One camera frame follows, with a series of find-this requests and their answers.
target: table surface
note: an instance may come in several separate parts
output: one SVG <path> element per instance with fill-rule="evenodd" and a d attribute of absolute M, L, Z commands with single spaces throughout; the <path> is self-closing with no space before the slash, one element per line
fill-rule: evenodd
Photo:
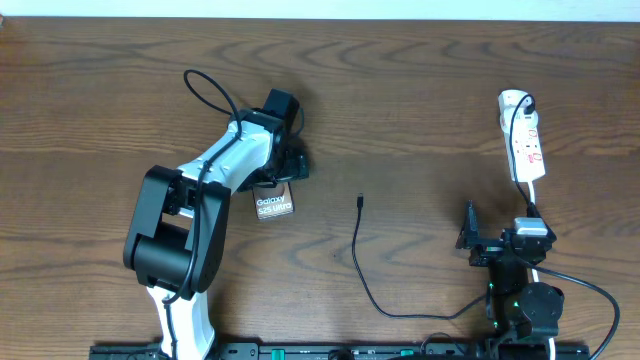
<path fill-rule="evenodd" d="M 234 195 L 211 321 L 265 342 L 413 342 L 491 331 L 482 306 L 454 321 L 389 320 L 382 307 L 451 314 L 488 272 L 454 248 L 464 205 L 497 235 L 524 206 L 510 182 L 496 97 L 536 96 L 547 175 L 538 204 L 559 240 L 549 268 L 598 284 L 622 320 L 602 358 L 640 351 L 640 26 L 513 22 L 7 19 L 0 32 L 0 358 L 86 358 L 96 343 L 161 336 L 122 249 L 141 180 L 217 141 L 226 118 L 186 89 L 213 75 L 240 107 L 295 94 L 309 179 L 296 212 L 259 222 Z M 195 86 L 222 102 L 204 81 Z M 592 350 L 613 312 L 566 294 L 560 340 Z"/>

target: robotic arm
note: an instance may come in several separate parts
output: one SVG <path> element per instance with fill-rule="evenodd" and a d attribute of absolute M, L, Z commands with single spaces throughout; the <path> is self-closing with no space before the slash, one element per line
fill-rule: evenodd
<path fill-rule="evenodd" d="M 304 151 L 289 142 L 298 109 L 292 95 L 273 89 L 262 109 L 241 110 L 239 119 L 232 115 L 225 135 L 201 156 L 176 170 L 156 165 L 145 175 L 124 264 L 147 286 L 164 334 L 161 350 L 172 358 L 204 359 L 214 343 L 206 290 L 222 259 L 231 195 L 256 184 L 309 176 Z M 242 134 L 234 141 L 238 121 Z M 201 180 L 201 200 L 196 201 L 204 161 L 214 154 Z M 198 203 L 200 239 L 194 249 L 195 225 L 183 229 L 164 222 L 163 216 L 193 218 Z M 188 288 L 181 289 L 193 251 L 197 251 L 193 273 Z M 170 307 L 165 305 L 178 291 L 180 298 Z"/>
<path fill-rule="evenodd" d="M 539 282 L 534 269 L 533 283 L 529 283 L 528 267 L 523 265 L 523 261 L 533 265 L 542 262 L 557 239 L 535 205 L 533 181 L 545 174 L 536 127 L 538 113 L 533 97 L 521 90 L 502 92 L 498 104 L 511 178 L 527 203 L 527 216 L 516 218 L 514 228 L 503 229 L 500 238 L 483 238 L 469 202 L 456 248 L 471 250 L 469 265 L 489 268 L 487 315 L 496 333 L 486 341 L 487 355 L 501 358 L 514 349 L 526 353 L 543 346 L 548 358 L 555 360 L 554 337 L 564 295 L 560 289 Z M 519 182 L 529 184 L 529 197 Z"/>

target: power strip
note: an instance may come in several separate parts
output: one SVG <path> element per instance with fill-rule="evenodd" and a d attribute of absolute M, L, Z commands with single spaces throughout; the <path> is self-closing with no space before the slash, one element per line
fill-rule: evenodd
<path fill-rule="evenodd" d="M 509 131 L 513 112 L 520 100 L 526 95 L 527 93 L 521 90 L 505 90 L 498 96 L 498 104 L 500 105 L 500 127 L 504 133 L 511 180 L 514 181 L 513 159 L 511 158 L 511 152 L 509 150 Z M 545 174 L 542 148 L 540 147 L 540 136 L 537 128 L 538 112 L 533 111 L 533 113 L 528 115 L 524 113 L 525 108 L 532 103 L 533 99 L 529 97 L 520 105 L 513 124 L 513 155 L 516 159 L 519 182 L 531 182 L 541 178 Z"/>

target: black cable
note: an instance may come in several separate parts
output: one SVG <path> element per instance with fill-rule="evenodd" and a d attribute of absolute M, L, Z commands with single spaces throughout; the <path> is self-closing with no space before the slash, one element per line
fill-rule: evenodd
<path fill-rule="evenodd" d="M 223 92 L 224 90 L 221 90 L 221 87 L 215 82 L 215 80 L 213 80 L 209 75 L 203 73 L 202 71 L 199 70 L 194 70 L 194 69 L 189 69 L 187 71 L 184 72 L 184 83 L 187 84 L 187 88 L 189 88 L 189 91 L 191 91 L 191 93 L 193 95 L 195 95 L 200 101 L 202 101 L 203 103 L 207 104 L 207 106 L 220 111 L 223 114 L 227 114 L 227 115 L 231 115 L 231 113 L 228 110 L 225 110 L 221 107 L 218 107 L 212 103 L 210 103 L 209 101 L 207 101 L 205 98 L 203 98 L 194 88 L 193 86 L 191 86 L 191 83 L 189 82 L 188 76 L 189 74 L 194 73 L 197 75 L 200 75 L 201 77 L 203 77 L 205 80 L 209 81 L 211 84 L 213 84 L 213 86 L 215 86 L 216 88 L 218 88 L 218 90 L 220 90 L 220 92 Z"/>
<path fill-rule="evenodd" d="M 362 275 L 362 270 L 360 270 L 360 265 L 358 265 L 358 259 L 356 258 L 356 238 L 358 237 L 358 228 L 360 227 L 360 217 L 362 215 L 362 207 L 364 206 L 364 195 L 360 194 L 358 195 L 358 220 L 356 221 L 356 228 L 353 232 L 353 242 L 351 243 L 351 254 L 353 255 L 353 264 L 356 267 L 356 271 L 358 272 L 358 276 L 360 276 L 360 281 L 362 281 L 362 286 L 364 286 L 364 290 L 367 292 L 367 296 L 369 296 L 369 300 L 371 301 L 371 305 L 373 305 L 373 307 L 378 310 L 378 312 L 388 318 L 391 319 L 434 319 L 434 320 L 453 320 L 456 319 L 458 316 L 462 315 L 463 313 L 465 313 L 467 310 L 469 310 L 471 307 L 473 307 L 474 305 L 476 305 L 477 303 L 479 303 L 480 301 L 482 301 L 485 298 L 485 295 L 483 294 L 482 296 L 477 297 L 476 299 L 474 299 L 472 302 L 470 302 L 469 304 L 467 304 L 465 307 L 463 307 L 460 311 L 458 311 L 457 313 L 450 315 L 450 316 L 446 316 L 446 315 L 430 315 L 430 314 L 409 314 L 409 315 L 395 315 L 395 314 L 390 314 L 384 310 L 382 310 L 382 308 L 380 308 L 380 306 L 378 306 L 378 303 L 376 303 L 376 301 L 373 299 L 373 295 L 371 294 L 371 291 L 369 290 L 369 287 L 367 286 L 367 282 L 364 280 L 364 276 Z"/>
<path fill-rule="evenodd" d="M 513 243 L 511 244 L 511 251 L 515 255 L 516 260 L 518 260 L 519 263 L 521 263 L 522 265 L 528 267 L 529 269 L 533 269 L 533 270 L 536 270 L 536 271 L 541 272 L 543 274 L 555 276 L 555 277 L 557 277 L 559 279 L 571 281 L 571 282 L 576 283 L 578 285 L 582 285 L 582 286 L 586 287 L 587 289 L 593 290 L 593 291 L 597 292 L 598 294 L 604 296 L 605 298 L 607 298 L 607 300 L 609 300 L 611 302 L 611 305 L 613 305 L 613 312 L 614 312 L 613 324 L 611 325 L 611 328 L 609 329 L 609 333 L 607 333 L 607 336 L 604 338 L 604 341 L 602 341 L 602 343 L 598 347 L 598 350 L 596 350 L 596 352 L 594 352 L 593 355 L 591 355 L 591 357 L 589 358 L 589 360 L 597 359 L 598 356 L 600 356 L 600 354 L 602 354 L 602 352 L 607 347 L 607 345 L 609 345 L 609 343 L 611 342 L 611 339 L 613 339 L 613 335 L 615 335 L 616 330 L 618 329 L 618 324 L 620 323 L 620 306 L 618 306 L 618 302 L 616 301 L 616 299 L 611 294 L 609 294 L 607 291 L 605 291 L 605 290 L 601 289 L 600 287 L 598 287 L 596 285 L 593 285 L 593 284 L 591 284 L 589 282 L 586 282 L 584 280 L 575 278 L 573 276 L 569 276 L 569 275 L 563 274 L 561 272 L 545 269 L 543 267 L 539 267 L 537 265 L 531 264 L 530 262 L 528 262 L 525 259 L 523 259 L 520 256 L 518 256 L 518 254 L 515 252 L 515 249 L 513 248 Z"/>
<path fill-rule="evenodd" d="M 171 318 L 171 305 L 165 304 L 164 310 L 167 315 L 167 328 L 169 328 L 169 335 L 171 336 L 171 358 L 177 359 L 178 358 L 178 354 L 177 354 L 178 340 L 176 339 L 176 332 L 175 332 L 175 329 L 173 328 L 173 319 Z"/>
<path fill-rule="evenodd" d="M 509 151 L 511 152 L 511 162 L 513 163 L 513 178 L 516 183 L 516 187 L 518 188 L 518 191 L 520 191 L 520 195 L 522 195 L 524 201 L 527 203 L 527 206 L 529 206 L 529 197 L 524 193 L 524 190 L 522 190 L 522 187 L 520 187 L 520 182 L 518 181 L 518 172 L 516 171 L 516 158 L 513 153 L 513 124 L 516 120 L 516 115 L 518 114 L 520 106 L 522 106 L 526 99 L 531 99 L 531 102 L 535 103 L 535 99 L 533 98 L 533 96 L 531 96 L 531 94 L 527 94 L 523 96 L 522 99 L 520 99 L 520 102 L 518 102 L 518 105 L 516 105 L 516 108 L 513 110 L 513 115 L 511 116 L 511 126 L 509 127 Z"/>
<path fill-rule="evenodd" d="M 527 98 L 531 98 L 532 103 L 535 103 L 535 100 L 534 100 L 533 96 L 531 96 L 530 94 L 527 94 L 527 95 L 523 96 L 522 99 L 520 99 L 520 102 L 518 102 L 518 105 L 516 106 L 515 110 L 513 111 L 513 116 L 511 117 L 511 128 L 509 129 L 509 151 L 511 152 L 511 159 L 513 161 L 513 178 L 515 180 L 516 186 L 518 187 L 518 190 L 520 191 L 520 194 L 522 194 L 522 197 L 524 197 L 524 200 L 527 203 L 527 206 L 529 206 L 529 202 L 530 202 L 529 198 L 525 195 L 524 191 L 520 187 L 520 183 L 518 182 L 518 171 L 516 169 L 516 159 L 513 156 L 513 141 L 512 141 L 513 140 L 513 123 L 514 123 L 514 120 L 516 118 L 516 114 L 518 112 L 518 109 L 522 105 L 522 103 Z M 539 267 L 539 266 L 531 264 L 530 262 L 528 262 L 525 259 L 521 258 L 515 252 L 515 249 L 513 248 L 513 243 L 511 243 L 511 251 L 515 255 L 516 260 L 518 260 L 518 262 L 520 262 L 522 265 L 528 267 L 529 269 L 533 269 L 533 270 L 536 270 L 536 271 L 541 272 L 543 274 L 555 276 L 555 277 L 557 277 L 559 279 L 571 281 L 571 282 L 576 283 L 578 285 L 582 285 L 582 286 L 586 287 L 587 289 L 593 290 L 593 291 L 597 292 L 598 294 L 604 296 L 605 298 L 607 298 L 607 300 L 609 300 L 609 302 L 611 302 L 611 305 L 613 305 L 613 313 L 614 313 L 613 324 L 611 325 L 611 328 L 609 329 L 609 333 L 607 333 L 607 336 L 604 338 L 604 340 L 602 341 L 602 343 L 600 344 L 600 346 L 598 347 L 596 352 L 593 353 L 593 355 L 591 355 L 591 357 L 589 357 L 589 360 L 597 359 L 598 356 L 600 356 L 600 354 L 602 354 L 602 352 L 607 347 L 607 345 L 609 345 L 609 343 L 611 342 L 611 339 L 613 339 L 613 336 L 615 335 L 616 330 L 618 329 L 618 324 L 620 323 L 620 306 L 618 306 L 618 302 L 616 301 L 616 299 L 611 294 L 606 292 L 605 290 L 603 290 L 600 287 L 598 287 L 596 285 L 593 285 L 593 284 L 591 284 L 589 282 L 586 282 L 584 280 L 575 278 L 573 276 L 569 276 L 569 275 L 563 274 L 561 272 L 545 269 L 545 268 L 542 268 L 542 267 Z"/>
<path fill-rule="evenodd" d="M 189 90 L 191 91 L 191 93 L 193 93 L 198 99 L 200 99 L 200 101 L 204 102 L 205 104 L 209 105 L 210 107 L 224 113 L 224 114 L 228 114 L 231 115 L 232 113 L 230 113 L 227 110 L 221 109 L 213 104 L 211 104 L 210 102 L 208 102 L 207 100 L 205 100 L 202 96 L 200 96 L 200 94 L 198 94 L 197 91 L 195 91 L 195 89 L 191 86 L 191 84 L 189 83 L 189 74 L 194 73 L 196 75 L 201 76 L 202 78 L 204 78 L 205 80 L 209 81 L 211 84 L 213 84 L 213 86 L 216 87 L 216 89 L 218 89 L 218 91 L 220 91 L 220 93 L 222 94 L 222 96 L 224 96 L 224 98 L 227 100 L 227 102 L 229 103 L 229 106 L 231 107 L 231 110 L 233 111 L 233 117 L 232 119 L 236 120 L 237 126 L 238 126 L 238 131 L 236 131 L 235 136 L 233 137 L 233 139 L 231 139 L 231 141 L 229 141 L 228 143 L 224 144 L 224 146 L 222 146 L 222 148 L 220 148 L 220 150 L 216 151 L 215 154 L 213 154 L 209 159 L 205 160 L 202 162 L 202 169 L 200 169 L 200 173 L 198 174 L 198 181 L 196 183 L 196 198 L 194 201 L 194 207 L 193 207 L 193 243 L 192 243 L 192 247 L 191 247 L 191 257 L 189 258 L 189 265 L 187 266 L 187 271 L 185 273 L 184 279 L 182 281 L 182 284 L 180 284 L 180 287 L 178 287 L 178 290 L 176 290 L 175 294 L 168 298 L 168 299 L 163 299 L 162 303 L 164 304 L 165 309 L 167 310 L 167 326 L 169 328 L 169 334 L 171 335 L 171 348 L 172 348 L 172 359 L 177 360 L 177 349 L 176 349 L 176 345 L 177 345 L 177 340 L 176 340 L 176 336 L 175 336 L 175 332 L 173 329 L 173 322 L 171 320 L 171 307 L 170 305 L 173 304 L 174 302 L 176 302 L 180 296 L 182 295 L 182 293 L 185 291 L 185 289 L 189 289 L 190 288 L 190 283 L 191 283 L 191 278 L 193 276 L 193 271 L 195 269 L 195 265 L 196 265 L 196 260 L 198 257 L 198 245 L 200 244 L 200 203 L 202 202 L 202 183 L 204 180 L 205 175 L 207 174 L 207 172 L 209 171 L 209 167 L 211 166 L 211 164 L 220 156 L 220 154 L 224 153 L 225 151 L 227 151 L 236 141 L 238 141 L 240 139 L 240 137 L 242 136 L 242 124 L 240 121 L 240 115 L 238 114 L 238 109 L 236 108 L 236 105 L 234 104 L 233 100 L 231 99 L 231 97 L 229 96 L 229 94 L 222 88 L 222 86 L 220 86 L 213 78 L 211 78 L 209 75 L 198 71 L 198 70 L 193 70 L 193 69 L 189 69 L 186 70 L 184 72 L 184 82 L 187 85 L 187 87 L 189 88 Z"/>
<path fill-rule="evenodd" d="M 433 339 L 434 336 L 445 336 L 447 338 L 449 338 L 449 340 L 451 341 L 451 343 L 453 345 L 456 346 L 456 348 L 458 349 L 458 351 L 460 351 L 460 353 L 462 355 L 464 355 L 464 350 L 462 350 L 462 348 L 460 347 L 460 345 L 458 345 L 458 343 L 453 340 L 453 338 L 451 337 L 451 335 L 444 333 L 444 332 L 437 332 L 437 333 L 433 333 L 431 335 L 429 335 L 426 339 L 424 339 L 424 341 L 422 342 L 422 344 L 420 345 L 420 353 L 421 354 L 426 354 L 427 353 L 427 348 L 426 346 L 431 342 L 431 339 Z"/>

